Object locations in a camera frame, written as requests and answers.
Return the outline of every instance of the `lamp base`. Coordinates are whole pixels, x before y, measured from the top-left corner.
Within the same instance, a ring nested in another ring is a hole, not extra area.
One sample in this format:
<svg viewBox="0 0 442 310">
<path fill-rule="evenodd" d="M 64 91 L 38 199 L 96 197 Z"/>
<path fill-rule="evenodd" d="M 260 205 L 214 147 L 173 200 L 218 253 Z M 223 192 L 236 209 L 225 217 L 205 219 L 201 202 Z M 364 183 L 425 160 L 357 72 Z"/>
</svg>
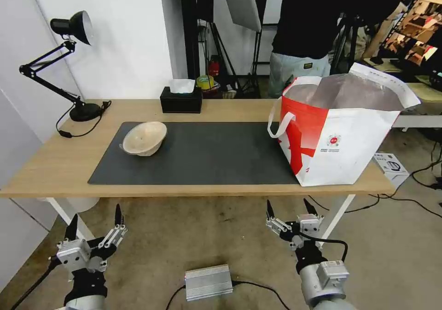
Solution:
<svg viewBox="0 0 442 310">
<path fill-rule="evenodd" d="M 101 107 L 97 104 L 86 103 L 84 105 L 75 105 L 75 107 L 70 110 L 69 116 L 72 121 L 89 121 L 99 117 L 101 115 Z"/>
</svg>

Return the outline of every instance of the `wooden table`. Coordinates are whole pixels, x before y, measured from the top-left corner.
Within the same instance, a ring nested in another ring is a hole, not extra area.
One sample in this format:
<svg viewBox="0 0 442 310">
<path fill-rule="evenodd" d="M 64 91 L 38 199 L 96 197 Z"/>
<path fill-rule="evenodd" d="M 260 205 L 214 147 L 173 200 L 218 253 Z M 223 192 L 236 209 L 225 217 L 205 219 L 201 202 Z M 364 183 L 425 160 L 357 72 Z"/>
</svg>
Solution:
<svg viewBox="0 0 442 310">
<path fill-rule="evenodd" d="M 399 68 L 392 65 L 391 59 L 382 59 L 383 64 L 374 64 L 370 59 L 365 59 L 364 61 L 374 67 L 377 70 L 394 73 L 402 72 Z M 428 76 L 417 76 L 417 79 L 421 82 L 418 83 L 407 83 L 407 85 L 414 91 L 416 96 L 421 100 L 422 103 L 426 104 L 440 104 L 442 106 L 442 92 L 430 87 L 430 82 L 428 81 Z M 407 115 L 401 114 L 393 127 L 395 128 L 442 128 L 442 115 Z"/>
<path fill-rule="evenodd" d="M 70 223 L 75 214 L 68 197 L 167 197 L 167 196 L 269 196 L 351 194 L 336 203 L 323 237 L 328 237 L 356 194 L 393 193 L 380 169 L 371 162 L 353 185 L 301 187 L 292 185 L 90 185 L 95 170 L 120 125 L 125 121 L 162 122 L 267 122 L 273 99 L 204 100 L 201 114 L 163 114 L 159 100 L 114 100 L 101 122 L 90 134 L 67 139 L 55 134 L 0 191 L 0 197 L 46 198 Z M 95 120 L 68 120 L 62 129 L 82 134 Z M 93 237 L 79 221 L 79 237 Z"/>
</svg>

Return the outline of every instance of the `tape roll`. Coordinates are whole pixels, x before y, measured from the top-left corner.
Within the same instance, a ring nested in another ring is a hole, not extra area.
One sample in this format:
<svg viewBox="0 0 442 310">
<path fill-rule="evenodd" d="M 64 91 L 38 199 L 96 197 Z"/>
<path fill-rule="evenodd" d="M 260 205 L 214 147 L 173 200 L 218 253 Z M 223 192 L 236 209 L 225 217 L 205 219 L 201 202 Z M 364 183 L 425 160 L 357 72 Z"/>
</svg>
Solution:
<svg viewBox="0 0 442 310">
<path fill-rule="evenodd" d="M 209 90 L 215 86 L 215 81 L 213 76 L 201 75 L 197 78 L 197 86 L 201 88 L 201 90 Z"/>
</svg>

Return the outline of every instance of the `printed logo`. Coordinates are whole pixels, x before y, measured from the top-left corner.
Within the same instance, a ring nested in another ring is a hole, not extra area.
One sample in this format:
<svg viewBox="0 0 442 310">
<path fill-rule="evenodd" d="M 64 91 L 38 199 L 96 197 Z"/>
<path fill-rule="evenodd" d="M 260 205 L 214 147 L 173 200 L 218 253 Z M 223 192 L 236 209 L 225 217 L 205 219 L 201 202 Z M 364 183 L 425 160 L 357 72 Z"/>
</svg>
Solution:
<svg viewBox="0 0 442 310">
<path fill-rule="evenodd" d="M 339 146 L 340 141 L 341 141 L 340 135 L 331 135 L 327 139 L 327 146 Z"/>
</svg>

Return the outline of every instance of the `beige bowl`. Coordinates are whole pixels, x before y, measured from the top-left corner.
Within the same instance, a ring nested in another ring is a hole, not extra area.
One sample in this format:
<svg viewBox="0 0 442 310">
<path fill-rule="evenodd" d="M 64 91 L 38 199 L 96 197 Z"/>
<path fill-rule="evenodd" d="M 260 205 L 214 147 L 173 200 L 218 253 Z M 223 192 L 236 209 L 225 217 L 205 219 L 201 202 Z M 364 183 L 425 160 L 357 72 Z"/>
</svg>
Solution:
<svg viewBox="0 0 442 310">
<path fill-rule="evenodd" d="M 131 155 L 151 156 L 160 148 L 166 134 L 167 127 L 164 123 L 140 123 L 127 133 L 120 148 Z"/>
</svg>

